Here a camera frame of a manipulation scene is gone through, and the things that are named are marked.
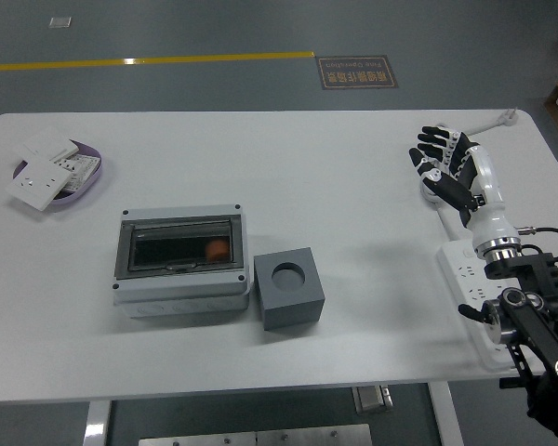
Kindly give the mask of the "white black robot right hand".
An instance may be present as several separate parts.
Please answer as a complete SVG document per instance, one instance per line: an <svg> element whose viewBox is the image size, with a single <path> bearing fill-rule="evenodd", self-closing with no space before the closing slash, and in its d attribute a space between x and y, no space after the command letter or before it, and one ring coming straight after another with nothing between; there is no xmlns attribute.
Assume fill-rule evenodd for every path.
<svg viewBox="0 0 558 446"><path fill-rule="evenodd" d="M498 177L482 145L458 130L424 126L408 153L422 188L458 211L478 257L520 251L520 235L505 217Z"/></svg>

